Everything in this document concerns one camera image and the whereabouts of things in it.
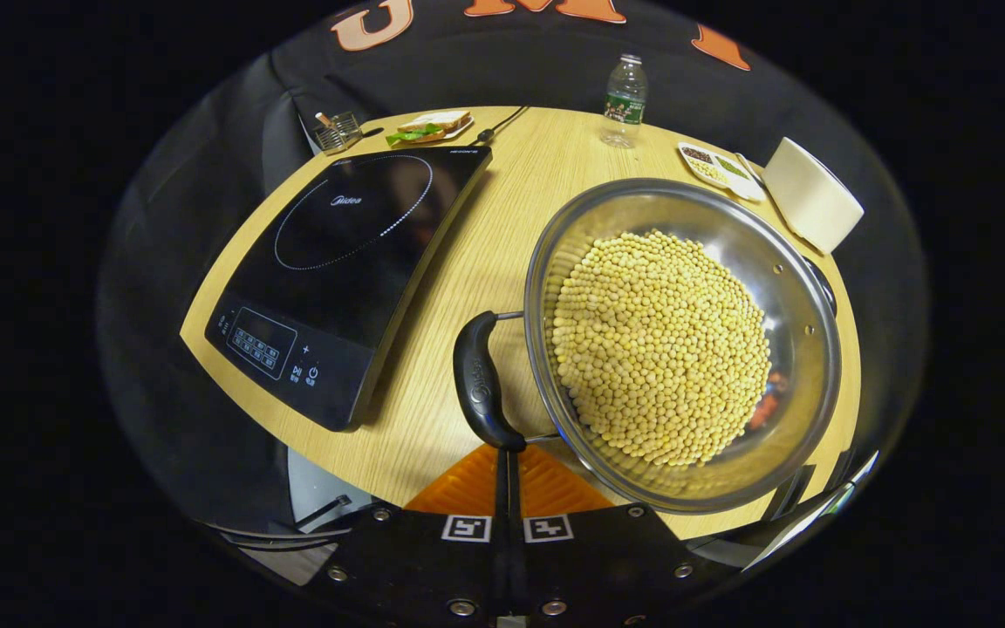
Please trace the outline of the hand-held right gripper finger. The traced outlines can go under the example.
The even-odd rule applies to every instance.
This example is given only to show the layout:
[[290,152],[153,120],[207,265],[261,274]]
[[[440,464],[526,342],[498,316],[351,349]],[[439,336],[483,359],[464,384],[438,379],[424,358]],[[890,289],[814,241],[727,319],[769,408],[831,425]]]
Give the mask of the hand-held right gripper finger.
[[404,508],[376,503],[306,593],[356,625],[490,625],[508,613],[508,465],[478,447]]
[[681,624],[730,575],[705,551],[539,446],[510,454],[509,607],[533,624]]

